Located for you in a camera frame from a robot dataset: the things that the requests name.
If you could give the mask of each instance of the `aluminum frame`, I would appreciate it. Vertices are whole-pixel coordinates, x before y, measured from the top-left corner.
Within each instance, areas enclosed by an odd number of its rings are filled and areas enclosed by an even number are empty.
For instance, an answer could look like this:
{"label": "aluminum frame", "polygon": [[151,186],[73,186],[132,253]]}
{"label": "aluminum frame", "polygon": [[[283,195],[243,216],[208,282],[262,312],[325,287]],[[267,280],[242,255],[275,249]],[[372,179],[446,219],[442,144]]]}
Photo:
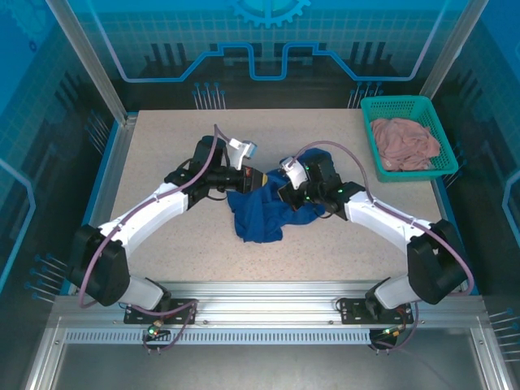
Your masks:
{"label": "aluminum frame", "polygon": [[435,65],[431,69],[428,78],[419,92],[419,95],[433,99],[449,69],[461,53],[462,47],[477,24],[480,15],[488,4],[489,0],[470,0],[464,8],[457,25],[450,34],[444,48],[439,54]]}
{"label": "aluminum frame", "polygon": [[125,124],[127,111],[68,1],[46,0],[46,2],[111,114],[119,124]]}
{"label": "aluminum frame", "polygon": [[[217,333],[244,330],[283,330],[298,333],[359,331],[385,327],[342,325],[334,305],[339,297],[363,297],[375,282],[287,282],[287,283],[166,283],[174,297],[199,299],[195,324],[189,329]],[[146,326],[123,324],[124,311],[117,305],[82,310],[77,297],[57,297],[41,341],[26,389],[52,388],[59,372],[68,332],[128,332]],[[474,358],[482,371],[484,388],[510,390],[513,382],[505,369],[500,348],[480,296],[447,297],[438,305],[419,303],[420,329],[469,329]],[[110,338],[90,344],[114,344]],[[135,340],[117,344],[135,344]],[[336,344],[348,344],[338,340]]]}

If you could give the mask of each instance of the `gear logo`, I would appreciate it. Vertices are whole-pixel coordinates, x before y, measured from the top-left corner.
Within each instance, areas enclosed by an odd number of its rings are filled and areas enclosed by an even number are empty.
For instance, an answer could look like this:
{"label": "gear logo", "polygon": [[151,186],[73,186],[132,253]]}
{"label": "gear logo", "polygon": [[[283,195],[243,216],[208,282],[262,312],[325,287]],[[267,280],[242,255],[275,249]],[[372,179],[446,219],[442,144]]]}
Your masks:
{"label": "gear logo", "polygon": [[253,22],[270,28],[276,24],[282,27],[284,22],[292,23],[294,15],[303,15],[303,7],[310,5],[310,0],[231,0],[235,16],[242,16],[246,23]]}
{"label": "gear logo", "polygon": [[44,0],[0,0],[2,11],[9,11],[18,27],[32,41],[45,30],[47,14]]}

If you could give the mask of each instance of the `vertical metal post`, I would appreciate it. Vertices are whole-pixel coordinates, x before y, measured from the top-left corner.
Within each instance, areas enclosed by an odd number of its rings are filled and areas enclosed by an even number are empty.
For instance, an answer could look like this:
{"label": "vertical metal post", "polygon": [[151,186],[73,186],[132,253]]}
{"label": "vertical metal post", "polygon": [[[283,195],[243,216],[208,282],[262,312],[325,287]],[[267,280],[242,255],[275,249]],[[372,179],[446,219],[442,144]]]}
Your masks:
{"label": "vertical metal post", "polygon": [[420,95],[432,99],[439,89],[440,84],[448,74],[449,68],[453,65],[458,55],[461,53],[462,46],[466,43],[473,27],[479,20],[488,0],[470,0],[457,25],[449,36],[444,48],[439,54],[439,58],[431,69],[430,75],[421,88]]}
{"label": "vertical metal post", "polygon": [[71,9],[67,0],[46,0],[47,5],[56,17],[63,32],[71,42],[72,48],[78,54],[81,63],[90,75],[90,78],[96,85],[97,90],[105,101],[108,109],[118,123],[125,125],[127,119],[127,111],[124,109],[123,103],[115,92],[108,75],[103,68],[101,61],[96,55],[92,45],[90,45],[85,31],[80,25],[80,21],[76,18],[76,14]]}

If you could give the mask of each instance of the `blue trim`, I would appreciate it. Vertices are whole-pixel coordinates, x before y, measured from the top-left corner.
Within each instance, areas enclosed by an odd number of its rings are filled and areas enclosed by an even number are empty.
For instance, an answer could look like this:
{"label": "blue trim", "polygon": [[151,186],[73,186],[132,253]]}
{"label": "blue trim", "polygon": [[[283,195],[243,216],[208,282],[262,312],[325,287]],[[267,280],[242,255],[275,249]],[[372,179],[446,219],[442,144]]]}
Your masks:
{"label": "blue trim", "polygon": [[[99,169],[97,170],[96,180],[94,181],[94,186],[92,188],[92,192],[90,193],[89,204],[87,205],[87,209],[84,212],[83,221],[81,221],[81,225],[85,225],[89,222],[90,217],[92,217],[92,213],[94,210],[94,206],[96,205],[96,200],[98,199],[99,190],[101,188],[101,183],[103,181],[103,176],[106,173],[106,167],[108,165],[108,159],[111,155],[112,148],[114,147],[115,136],[118,132],[119,124],[115,120],[112,125],[112,129],[110,130],[110,136],[108,137],[108,142],[106,143],[105,152],[103,153],[103,158],[101,163],[99,164]],[[59,295],[68,295],[68,290],[71,287],[71,282],[68,280],[64,280],[62,284],[62,288],[59,292]]]}
{"label": "blue trim", "polygon": [[33,185],[31,184],[29,179],[20,174],[15,168],[9,165],[2,158],[0,158],[0,167],[5,169],[7,173],[13,176],[16,179],[16,181],[18,181],[25,187],[25,189],[27,190],[27,197],[29,199],[29,210],[27,212],[27,215],[25,215],[24,223],[22,224],[22,227],[18,232],[18,236],[16,237],[15,244],[11,249],[11,253],[9,253],[6,265],[3,267],[2,275],[0,275],[0,294],[2,294],[3,288],[7,282],[7,277],[11,273],[11,269],[13,267],[13,264],[15,263],[16,255],[18,255],[18,252],[20,251],[20,246],[24,241],[25,234],[27,233],[29,224],[31,223],[31,220],[34,216],[34,212],[36,211],[36,200],[34,198]]}
{"label": "blue trim", "polygon": [[433,37],[435,36],[439,26],[440,22],[444,17],[444,13],[448,9],[448,5],[451,2],[451,0],[445,0],[444,5],[439,11],[439,14],[437,16],[437,19],[431,28],[430,34],[428,35],[428,38],[426,39],[424,46],[422,47],[421,53],[419,54],[417,58],[417,62],[414,65],[414,69],[410,73],[409,76],[357,76],[352,69],[341,59],[341,57],[333,50],[321,50],[319,49],[319,43],[316,41],[295,41],[295,42],[289,42],[284,45],[284,48],[282,49],[282,71],[279,76],[257,76],[256,70],[255,70],[255,61],[254,61],[254,49],[251,44],[248,42],[225,42],[225,43],[218,43],[217,44],[217,50],[216,51],[205,51],[202,52],[195,61],[184,71],[180,77],[147,77],[147,78],[141,78],[141,79],[135,79],[130,78],[126,75],[123,66],[121,65],[121,62],[119,61],[119,58],[117,54],[115,53],[114,46],[112,46],[110,39],[108,38],[108,35],[106,34],[105,29],[103,28],[103,25],[101,23],[101,20],[99,19],[98,13],[94,9],[94,6],[92,4],[92,0],[86,0],[87,4],[89,6],[90,12],[92,14],[92,17],[94,18],[94,22],[97,25],[97,28],[99,29],[99,32],[101,33],[103,37],[103,41],[105,41],[106,48],[110,52],[110,55],[112,59],[114,60],[115,66],[118,69],[119,74],[121,75],[121,78],[125,80],[128,83],[180,83],[185,81],[189,75],[204,61],[206,58],[209,57],[223,57],[224,56],[224,49],[226,48],[244,48],[248,51],[248,59],[249,59],[249,76],[252,80],[256,81],[280,81],[285,79],[287,76],[287,70],[288,70],[288,63],[289,63],[289,56],[288,51],[290,48],[293,47],[310,47],[312,49],[312,55],[316,56],[327,56],[333,59],[338,66],[347,74],[349,75],[352,80],[354,81],[410,81],[412,80],[418,72],[418,69],[420,68],[424,57],[430,47],[431,41],[433,40]]}
{"label": "blue trim", "polygon": [[[442,202],[442,205],[444,207],[444,212],[446,213],[446,218],[455,227],[455,230],[457,231],[457,234],[462,242],[461,232],[458,230],[457,221],[455,220],[455,214],[453,213],[452,205],[449,202],[448,193],[446,192],[446,187],[444,186],[442,177],[438,177],[437,179],[435,179],[435,182],[437,183],[437,189],[439,191],[440,201]],[[479,295],[479,289],[477,288],[476,281],[474,283],[474,287],[473,287],[473,291],[471,292],[471,295]]]}
{"label": "blue trim", "polygon": [[518,180],[520,180],[520,170],[514,172],[506,181],[504,188],[504,196],[502,197],[502,210],[504,211],[505,217],[507,218],[507,222],[509,227],[511,228],[511,232],[513,232],[514,238],[517,241],[518,246],[520,246],[520,231],[518,230],[518,226],[516,221],[514,220],[513,213],[509,208],[509,198],[511,197],[511,187]]}

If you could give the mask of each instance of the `speckled countertop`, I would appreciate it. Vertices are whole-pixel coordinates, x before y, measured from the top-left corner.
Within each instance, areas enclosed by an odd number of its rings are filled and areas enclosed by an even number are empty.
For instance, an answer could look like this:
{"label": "speckled countertop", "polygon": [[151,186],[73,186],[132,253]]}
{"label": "speckled countertop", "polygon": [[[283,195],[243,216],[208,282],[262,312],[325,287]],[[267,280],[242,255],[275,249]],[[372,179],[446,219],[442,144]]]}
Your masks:
{"label": "speckled countertop", "polygon": [[[430,182],[382,184],[375,177],[360,110],[140,111],[117,198],[116,217],[148,197],[217,123],[229,137],[258,145],[249,163],[269,171],[311,141],[348,146],[367,170],[375,196],[409,214],[440,218]],[[356,165],[332,152],[343,180],[362,184]],[[205,199],[148,238],[129,259],[132,274],[157,281],[379,280],[406,271],[406,258],[366,228],[339,218],[283,227],[282,241],[244,243],[226,201]]]}

